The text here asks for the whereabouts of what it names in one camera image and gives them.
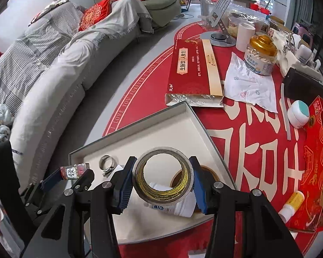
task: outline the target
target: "yellow bottle label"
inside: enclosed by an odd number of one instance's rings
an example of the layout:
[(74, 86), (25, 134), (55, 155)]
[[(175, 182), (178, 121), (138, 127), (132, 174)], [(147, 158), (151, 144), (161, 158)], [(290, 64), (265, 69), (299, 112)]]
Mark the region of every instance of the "yellow bottle label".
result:
[(298, 208), (303, 203), (303, 201), (304, 201), (303, 195), (297, 191), (292, 194), (292, 196), (288, 199), (286, 204), (291, 205), (294, 208), (294, 210), (297, 211)]

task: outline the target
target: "gray tiled floor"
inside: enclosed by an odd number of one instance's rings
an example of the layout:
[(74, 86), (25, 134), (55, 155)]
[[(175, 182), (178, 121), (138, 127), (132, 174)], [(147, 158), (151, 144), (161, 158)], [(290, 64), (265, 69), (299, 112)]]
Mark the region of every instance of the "gray tiled floor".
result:
[[(152, 59), (173, 45), (177, 30), (199, 21), (197, 16), (200, 15), (200, 5), (192, 4), (188, 13), (194, 17), (173, 20), (153, 36), (141, 37), (139, 42), (132, 42), (105, 69), (93, 87), (86, 92), (84, 100), (61, 136), (49, 165), (50, 171), (67, 164), (69, 152), (102, 137), (115, 107), (130, 84)], [(48, 200), (54, 201), (64, 189), (64, 184), (55, 187)], [(323, 232), (317, 236), (305, 257), (316, 257), (322, 248)]]

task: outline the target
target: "red box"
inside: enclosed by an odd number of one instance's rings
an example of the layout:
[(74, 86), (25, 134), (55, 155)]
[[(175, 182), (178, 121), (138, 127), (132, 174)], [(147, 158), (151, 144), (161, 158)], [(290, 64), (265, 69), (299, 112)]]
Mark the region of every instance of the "red box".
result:
[[(192, 99), (198, 97), (200, 101), (210, 99), (209, 97), (219, 99), (220, 102), (223, 99), (218, 66), (210, 40), (175, 41), (165, 103), (171, 106), (177, 103), (177, 96), (181, 101), (187, 95)], [(209, 103), (209, 107), (219, 107), (218, 104)]]
[(309, 106), (310, 119), (304, 126), (306, 140), (303, 173), (299, 190), (305, 200), (289, 221), (289, 228), (300, 232), (323, 230), (323, 99), (317, 97)]

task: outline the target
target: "jar with brown lid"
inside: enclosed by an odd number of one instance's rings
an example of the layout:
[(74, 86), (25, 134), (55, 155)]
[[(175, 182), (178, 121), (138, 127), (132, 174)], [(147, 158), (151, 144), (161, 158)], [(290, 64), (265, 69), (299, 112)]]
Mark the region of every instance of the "jar with brown lid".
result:
[(244, 54), (244, 62), (259, 75), (271, 75), (276, 63), (277, 48), (267, 35), (255, 35), (250, 38)]

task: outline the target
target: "green sofa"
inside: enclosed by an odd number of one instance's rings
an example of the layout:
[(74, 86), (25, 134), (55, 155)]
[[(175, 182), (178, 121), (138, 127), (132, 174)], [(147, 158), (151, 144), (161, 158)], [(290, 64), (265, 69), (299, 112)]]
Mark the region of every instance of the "green sofa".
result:
[(179, 0), (145, 0), (142, 3), (152, 17), (153, 27), (164, 27), (181, 13)]

